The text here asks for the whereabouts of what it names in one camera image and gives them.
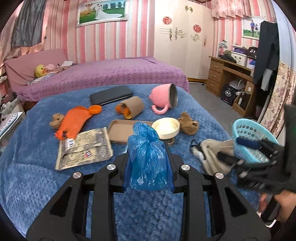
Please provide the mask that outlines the person's right hand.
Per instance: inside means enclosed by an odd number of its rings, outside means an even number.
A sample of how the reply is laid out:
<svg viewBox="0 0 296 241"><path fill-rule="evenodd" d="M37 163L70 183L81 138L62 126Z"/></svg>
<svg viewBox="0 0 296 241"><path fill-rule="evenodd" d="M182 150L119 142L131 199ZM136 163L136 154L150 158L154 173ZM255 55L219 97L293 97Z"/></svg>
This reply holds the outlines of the person's right hand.
<svg viewBox="0 0 296 241"><path fill-rule="evenodd" d="M280 204L280 210L276 220L281 223L285 223L295 208L296 194L288 190L284 190L280 194L275 195L274 199ZM266 207L267 193L262 193L259 200L259 212L264 212Z"/></svg>

